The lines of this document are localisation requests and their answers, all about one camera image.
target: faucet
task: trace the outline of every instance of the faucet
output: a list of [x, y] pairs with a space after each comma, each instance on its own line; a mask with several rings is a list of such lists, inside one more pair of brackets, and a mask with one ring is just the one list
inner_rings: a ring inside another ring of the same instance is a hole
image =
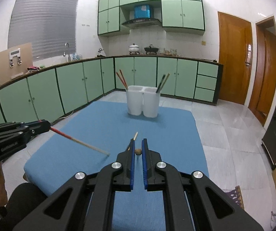
[[[65, 43], [65, 50], [66, 50], [66, 47], [70, 48], [70, 45], [68, 44], [68, 42]], [[68, 51], [68, 62], [70, 61], [71, 61], [70, 51]]]

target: window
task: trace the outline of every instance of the window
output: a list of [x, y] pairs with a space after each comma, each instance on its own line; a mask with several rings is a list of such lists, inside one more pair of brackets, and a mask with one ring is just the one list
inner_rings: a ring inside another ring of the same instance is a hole
[[66, 42], [70, 53], [75, 53], [77, 1], [16, 0], [8, 48], [31, 42], [34, 61], [63, 55]]

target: blue mat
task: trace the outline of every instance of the blue mat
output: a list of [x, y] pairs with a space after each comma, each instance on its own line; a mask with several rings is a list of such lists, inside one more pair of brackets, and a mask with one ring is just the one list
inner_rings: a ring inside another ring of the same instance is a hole
[[[109, 157], [62, 136], [54, 135], [26, 162], [28, 179], [46, 195], [52, 194], [76, 172], [96, 173], [116, 160], [138, 132], [136, 148], [147, 138], [150, 150], [179, 171], [191, 174], [200, 170], [208, 176], [202, 144], [190, 111], [159, 108], [155, 119], [131, 116], [127, 105], [118, 102], [93, 102], [61, 131], [111, 153]], [[162, 192], [144, 190], [142, 159], [135, 157], [132, 192], [116, 192], [113, 213], [115, 231], [165, 230]]]

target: pot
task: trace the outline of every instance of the pot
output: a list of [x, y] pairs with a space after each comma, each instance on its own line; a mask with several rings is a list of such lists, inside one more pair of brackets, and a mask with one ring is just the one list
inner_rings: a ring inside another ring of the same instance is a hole
[[133, 43], [133, 45], [129, 46], [128, 51], [129, 52], [139, 52], [139, 46]]

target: door frame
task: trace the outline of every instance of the door frame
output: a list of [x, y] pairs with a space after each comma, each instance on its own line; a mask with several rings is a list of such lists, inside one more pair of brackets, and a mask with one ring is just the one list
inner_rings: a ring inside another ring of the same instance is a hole
[[274, 25], [276, 30], [276, 20], [274, 16], [270, 16], [256, 23], [256, 34], [257, 34], [256, 73], [255, 73], [252, 93], [250, 96], [250, 102], [248, 105], [248, 108], [250, 109], [250, 111], [252, 111], [252, 113], [261, 122], [262, 125], [265, 125], [267, 116], [257, 111], [256, 106], [259, 102], [260, 93], [261, 93], [263, 80], [264, 80], [264, 71], [265, 71], [265, 39], [261, 28], [261, 24], [267, 24], [267, 23], [269, 23], [272, 26]]

